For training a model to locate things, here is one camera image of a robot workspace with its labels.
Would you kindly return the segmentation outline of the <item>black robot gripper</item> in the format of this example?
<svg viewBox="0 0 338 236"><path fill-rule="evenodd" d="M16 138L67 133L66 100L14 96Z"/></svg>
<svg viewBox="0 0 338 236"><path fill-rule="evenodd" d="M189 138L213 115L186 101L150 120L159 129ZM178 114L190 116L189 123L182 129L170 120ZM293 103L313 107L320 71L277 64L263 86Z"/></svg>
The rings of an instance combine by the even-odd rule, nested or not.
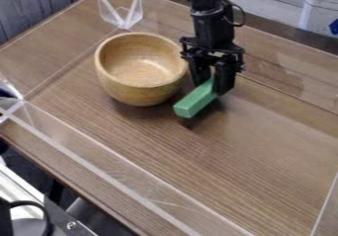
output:
<svg viewBox="0 0 338 236"><path fill-rule="evenodd" d="M245 23L235 23L233 6L193 7L190 16L194 36L179 39L181 55L189 63L194 86L210 79L210 67L215 66L213 91L222 96L234 88L237 72L243 70L245 49L234 40L235 28Z"/></svg>

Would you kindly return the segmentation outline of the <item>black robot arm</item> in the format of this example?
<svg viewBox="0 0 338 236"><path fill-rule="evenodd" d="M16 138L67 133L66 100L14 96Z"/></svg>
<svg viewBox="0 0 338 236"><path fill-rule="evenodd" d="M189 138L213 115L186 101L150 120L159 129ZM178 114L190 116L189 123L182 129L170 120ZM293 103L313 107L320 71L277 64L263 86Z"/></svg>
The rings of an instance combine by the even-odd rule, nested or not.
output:
<svg viewBox="0 0 338 236"><path fill-rule="evenodd" d="M189 0L194 36L182 37L181 56L189 63L195 86L211 81L211 91L225 95L235 86L237 73L245 67L245 48L235 44L235 28L243 27L234 19L230 0Z"/></svg>

